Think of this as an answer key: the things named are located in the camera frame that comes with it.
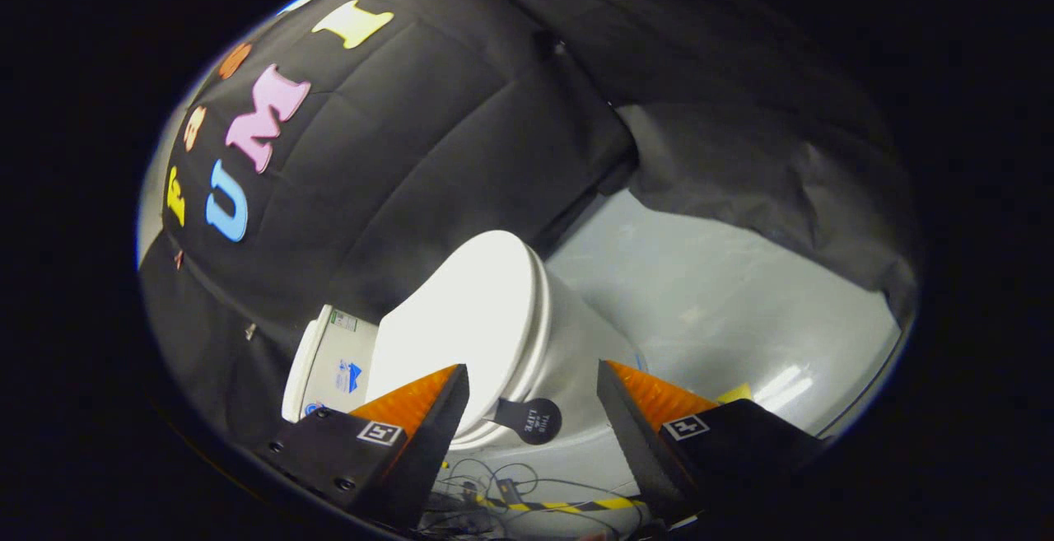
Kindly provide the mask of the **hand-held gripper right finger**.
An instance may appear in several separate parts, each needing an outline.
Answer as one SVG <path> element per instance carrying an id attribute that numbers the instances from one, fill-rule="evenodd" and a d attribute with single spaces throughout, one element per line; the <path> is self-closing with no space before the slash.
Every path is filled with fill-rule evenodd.
<path id="1" fill-rule="evenodd" d="M 666 523 L 757 505 L 827 450 L 752 399 L 711 401 L 617 361 L 596 365 L 596 395 L 644 503 Z"/>

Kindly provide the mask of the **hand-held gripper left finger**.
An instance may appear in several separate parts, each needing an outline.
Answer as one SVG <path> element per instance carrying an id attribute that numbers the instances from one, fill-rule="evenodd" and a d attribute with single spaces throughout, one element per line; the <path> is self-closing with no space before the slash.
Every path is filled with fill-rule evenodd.
<path id="1" fill-rule="evenodd" d="M 450 365 L 352 411 L 316 409 L 255 455 L 332 510 L 415 529 L 469 397 L 468 367 Z"/>

